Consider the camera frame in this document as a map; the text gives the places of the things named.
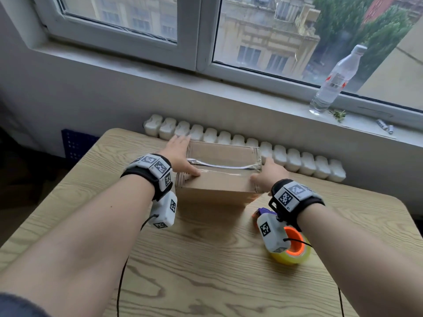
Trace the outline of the person's right hand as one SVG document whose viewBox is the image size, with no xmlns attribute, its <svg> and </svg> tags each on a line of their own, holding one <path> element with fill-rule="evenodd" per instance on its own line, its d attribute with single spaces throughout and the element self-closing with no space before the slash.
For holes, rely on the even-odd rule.
<svg viewBox="0 0 423 317">
<path fill-rule="evenodd" d="M 259 174 L 262 174 L 262 184 L 266 193 L 269 193 L 278 181 L 290 179 L 289 172 L 283 166 L 276 164 L 270 157 L 266 158 Z"/>
</svg>

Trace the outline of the person's left hand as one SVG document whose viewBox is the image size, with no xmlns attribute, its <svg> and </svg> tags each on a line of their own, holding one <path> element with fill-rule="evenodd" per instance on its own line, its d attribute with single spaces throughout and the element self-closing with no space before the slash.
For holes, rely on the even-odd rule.
<svg viewBox="0 0 423 317">
<path fill-rule="evenodd" d="M 157 154 L 170 161 L 172 170 L 176 173 L 181 173 L 182 163 L 189 163 L 187 161 L 187 148 L 190 139 L 190 136 L 174 135 L 166 146 L 157 152 Z"/>
</svg>

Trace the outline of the brown cardboard box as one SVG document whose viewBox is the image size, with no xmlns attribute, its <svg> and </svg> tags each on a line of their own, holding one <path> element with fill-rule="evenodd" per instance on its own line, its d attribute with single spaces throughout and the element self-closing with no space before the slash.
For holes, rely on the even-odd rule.
<svg viewBox="0 0 423 317">
<path fill-rule="evenodd" d="M 176 175 L 175 193 L 181 203 L 245 208 L 263 194 L 250 179 L 262 170 L 258 147 L 190 142 L 186 157 L 201 175 Z"/>
</svg>

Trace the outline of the person's right forearm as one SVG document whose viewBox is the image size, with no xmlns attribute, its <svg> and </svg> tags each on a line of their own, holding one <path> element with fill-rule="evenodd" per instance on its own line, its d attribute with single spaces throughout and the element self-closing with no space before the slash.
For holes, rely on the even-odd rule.
<svg viewBox="0 0 423 317">
<path fill-rule="evenodd" d="M 321 204 L 297 223 L 360 317 L 423 317 L 423 267 Z"/>
</svg>

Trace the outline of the person's left forearm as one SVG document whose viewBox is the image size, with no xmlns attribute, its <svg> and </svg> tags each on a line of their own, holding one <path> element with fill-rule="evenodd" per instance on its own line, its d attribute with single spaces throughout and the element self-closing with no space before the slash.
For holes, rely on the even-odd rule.
<svg viewBox="0 0 423 317">
<path fill-rule="evenodd" d="M 0 272 L 0 293 L 25 298 L 51 317 L 101 317 L 154 193 L 143 177 L 122 177 Z"/>
</svg>

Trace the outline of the black wristband with marker tiles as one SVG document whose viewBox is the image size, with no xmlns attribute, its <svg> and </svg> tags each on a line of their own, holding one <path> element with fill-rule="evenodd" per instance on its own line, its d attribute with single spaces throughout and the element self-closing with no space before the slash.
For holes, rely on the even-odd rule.
<svg viewBox="0 0 423 317">
<path fill-rule="evenodd" d="M 172 167 L 169 160 L 159 154 L 146 154 L 132 161 L 121 177 L 138 175 L 150 182 L 155 189 L 152 201 L 160 201 L 173 186 Z"/>
<path fill-rule="evenodd" d="M 307 186 L 291 179 L 277 181 L 271 188 L 269 207 L 277 214 L 279 221 L 302 232 L 297 218 L 308 206 L 325 205 L 323 199 Z"/>
</svg>

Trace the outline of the white ribbed radiator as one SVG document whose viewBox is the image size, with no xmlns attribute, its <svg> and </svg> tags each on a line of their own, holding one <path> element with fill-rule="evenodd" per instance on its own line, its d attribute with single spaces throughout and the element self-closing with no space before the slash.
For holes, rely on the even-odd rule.
<svg viewBox="0 0 423 317">
<path fill-rule="evenodd" d="M 153 114 L 145 120 L 143 128 L 147 136 L 166 141 L 174 136 L 190 136 L 191 141 L 258 148 L 262 163 L 266 158 L 271 157 L 275 163 L 284 166 L 290 172 L 337 183 L 346 179 L 346 171 L 341 161 L 300 152 L 294 148 L 285 148 L 280 144 L 259 142 L 255 138 L 245 138 L 240 134 L 232 135 L 227 131 L 218 131 L 215 128 L 190 124 L 187 121 L 177 121 L 158 114 Z"/>
</svg>

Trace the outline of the tape dispenser with yellow roll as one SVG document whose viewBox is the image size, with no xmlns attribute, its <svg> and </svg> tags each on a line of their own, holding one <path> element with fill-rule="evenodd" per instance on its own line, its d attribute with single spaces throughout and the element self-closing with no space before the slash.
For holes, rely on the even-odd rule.
<svg viewBox="0 0 423 317">
<path fill-rule="evenodd" d="M 257 228 L 257 219 L 263 213 L 275 214 L 274 211 L 271 211 L 267 208 L 258 208 L 252 215 L 253 223 Z M 288 240 L 291 242 L 291 246 L 288 250 L 280 254 L 270 253 L 271 257 L 278 263 L 283 265 L 299 265 L 304 263 L 310 256 L 311 246 L 308 243 L 308 240 L 305 236 L 297 231 L 295 228 L 289 226 L 286 223 L 285 231 L 288 235 Z"/>
</svg>

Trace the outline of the white window sill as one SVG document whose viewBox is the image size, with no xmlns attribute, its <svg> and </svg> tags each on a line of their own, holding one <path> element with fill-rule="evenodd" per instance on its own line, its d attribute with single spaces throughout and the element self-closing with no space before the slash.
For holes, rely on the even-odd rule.
<svg viewBox="0 0 423 317">
<path fill-rule="evenodd" d="M 228 130 L 314 153 L 375 149 L 423 151 L 423 133 L 395 128 L 382 134 L 367 117 L 347 115 L 341 125 L 313 116 L 304 103 L 148 64 L 47 43 L 43 81 L 61 105 L 77 109 L 77 128 L 135 130 L 153 113 Z"/>
</svg>

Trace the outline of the blue perforated panel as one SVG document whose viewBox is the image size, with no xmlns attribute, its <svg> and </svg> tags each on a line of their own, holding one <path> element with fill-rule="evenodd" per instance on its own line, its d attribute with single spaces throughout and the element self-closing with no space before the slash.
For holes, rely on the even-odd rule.
<svg viewBox="0 0 423 317">
<path fill-rule="evenodd" d="M 63 148 L 66 160 L 77 163 L 99 140 L 99 137 L 87 133 L 61 130 Z"/>
</svg>

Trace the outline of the clear plastic water bottle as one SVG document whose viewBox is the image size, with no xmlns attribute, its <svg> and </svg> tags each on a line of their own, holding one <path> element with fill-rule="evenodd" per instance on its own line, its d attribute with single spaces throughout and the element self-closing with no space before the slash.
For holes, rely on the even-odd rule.
<svg viewBox="0 0 423 317">
<path fill-rule="evenodd" d="M 318 116 L 328 110 L 344 87 L 357 73 L 360 60 L 366 50 L 366 46 L 358 44 L 348 56 L 335 65 L 311 100 L 309 105 L 310 113 Z"/>
</svg>

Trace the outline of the small silver tube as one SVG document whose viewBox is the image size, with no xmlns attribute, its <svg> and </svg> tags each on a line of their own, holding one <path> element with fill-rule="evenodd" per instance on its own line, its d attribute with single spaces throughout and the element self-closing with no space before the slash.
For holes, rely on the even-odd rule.
<svg viewBox="0 0 423 317">
<path fill-rule="evenodd" d="M 388 134 L 392 135 L 394 132 L 394 126 L 390 125 L 386 122 L 384 122 L 382 119 L 377 119 L 376 123 L 378 124 L 378 126 L 383 129 L 385 132 L 387 132 Z"/>
</svg>

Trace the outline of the dark blue sleeve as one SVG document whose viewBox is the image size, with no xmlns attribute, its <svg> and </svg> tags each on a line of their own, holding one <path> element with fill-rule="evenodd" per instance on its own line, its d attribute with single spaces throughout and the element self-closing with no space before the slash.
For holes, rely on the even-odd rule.
<svg viewBox="0 0 423 317">
<path fill-rule="evenodd" d="M 0 317 L 51 317 L 43 308 L 20 296 L 0 293 Z"/>
</svg>

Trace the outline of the white window frame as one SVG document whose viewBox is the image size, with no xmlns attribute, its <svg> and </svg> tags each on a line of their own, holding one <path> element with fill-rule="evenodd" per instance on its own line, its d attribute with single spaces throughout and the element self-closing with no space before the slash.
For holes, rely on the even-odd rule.
<svg viewBox="0 0 423 317">
<path fill-rule="evenodd" d="M 50 38 L 423 131 L 423 0 L 31 0 Z"/>
</svg>

